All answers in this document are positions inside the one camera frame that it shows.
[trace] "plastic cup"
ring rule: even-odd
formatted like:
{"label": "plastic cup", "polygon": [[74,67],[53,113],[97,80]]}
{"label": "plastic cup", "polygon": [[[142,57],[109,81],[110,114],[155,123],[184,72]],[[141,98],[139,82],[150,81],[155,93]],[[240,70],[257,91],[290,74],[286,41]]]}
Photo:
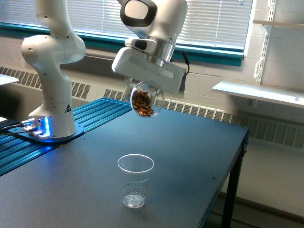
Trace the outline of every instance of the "plastic cup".
{"label": "plastic cup", "polygon": [[154,161],[144,155],[128,154],[118,160],[123,180],[123,204],[140,208],[145,203]]}
{"label": "plastic cup", "polygon": [[[125,89],[124,95],[125,99],[130,102],[132,110],[142,118],[150,118],[156,116],[162,109],[164,102],[165,102],[165,96],[163,90],[160,88],[160,86],[156,85],[154,82],[135,82],[132,78],[126,78],[125,83],[127,84],[127,87]],[[147,115],[139,112],[139,110],[136,111],[136,108],[134,108],[133,99],[136,97],[136,94],[138,92],[145,92],[149,98],[150,98],[150,106],[153,110],[153,113],[149,113]]]}

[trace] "shelf bracket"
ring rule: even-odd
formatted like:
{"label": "shelf bracket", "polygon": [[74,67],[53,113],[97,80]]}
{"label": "shelf bracket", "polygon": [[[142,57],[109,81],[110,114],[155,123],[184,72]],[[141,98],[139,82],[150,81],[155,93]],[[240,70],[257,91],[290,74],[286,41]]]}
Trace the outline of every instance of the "shelf bracket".
{"label": "shelf bracket", "polygon": [[[269,5],[268,21],[273,21],[275,9],[276,9],[276,0],[268,0],[268,5]],[[258,85],[258,86],[261,85],[261,83],[262,83],[262,75],[264,72],[264,66],[265,66],[265,60],[266,60],[267,51],[268,51],[268,44],[269,44],[269,40],[270,40],[271,28],[272,28],[271,25],[263,25],[263,30],[265,32],[264,43],[263,43],[263,47],[262,47],[261,58],[256,63],[256,68],[255,68],[255,72],[254,72],[254,78],[256,79],[256,85]],[[251,105],[256,106],[257,101],[255,99],[253,99]]]}

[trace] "clear plastic cup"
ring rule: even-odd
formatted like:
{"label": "clear plastic cup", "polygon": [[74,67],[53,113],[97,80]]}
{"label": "clear plastic cup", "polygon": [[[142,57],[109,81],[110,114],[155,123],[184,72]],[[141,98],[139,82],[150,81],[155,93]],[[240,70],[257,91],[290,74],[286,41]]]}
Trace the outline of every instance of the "clear plastic cup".
{"label": "clear plastic cup", "polygon": [[154,161],[144,155],[128,154],[118,160],[123,179],[123,204],[140,208],[145,203]]}
{"label": "clear plastic cup", "polygon": [[131,78],[126,78],[125,82],[127,84],[125,99],[130,102],[136,114],[143,118],[150,118],[161,111],[165,96],[160,86],[154,82],[135,83]]}

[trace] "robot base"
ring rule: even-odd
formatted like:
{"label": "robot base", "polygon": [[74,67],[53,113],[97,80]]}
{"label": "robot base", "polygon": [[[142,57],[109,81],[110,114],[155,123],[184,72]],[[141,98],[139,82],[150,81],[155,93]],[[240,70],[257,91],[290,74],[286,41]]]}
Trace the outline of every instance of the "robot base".
{"label": "robot base", "polygon": [[[10,133],[22,132],[22,131],[23,129],[21,127],[12,128],[9,130]],[[84,134],[84,127],[79,124],[76,124],[76,133],[64,138],[40,139],[32,135],[31,133],[20,133],[20,134],[16,134],[16,136],[36,143],[54,145],[54,144],[65,144],[83,134]]]}

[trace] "blue led light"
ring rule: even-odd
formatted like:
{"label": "blue led light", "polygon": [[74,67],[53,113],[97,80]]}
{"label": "blue led light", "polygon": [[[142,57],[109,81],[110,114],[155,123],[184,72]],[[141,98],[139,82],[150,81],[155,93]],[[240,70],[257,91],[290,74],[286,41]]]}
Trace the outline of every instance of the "blue led light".
{"label": "blue led light", "polygon": [[44,117],[43,120],[44,120],[44,127],[45,127],[45,130],[46,130],[44,136],[45,136],[45,137],[48,137],[48,136],[51,135],[51,134],[50,134],[49,121],[48,121],[48,118],[47,118],[47,117]]}

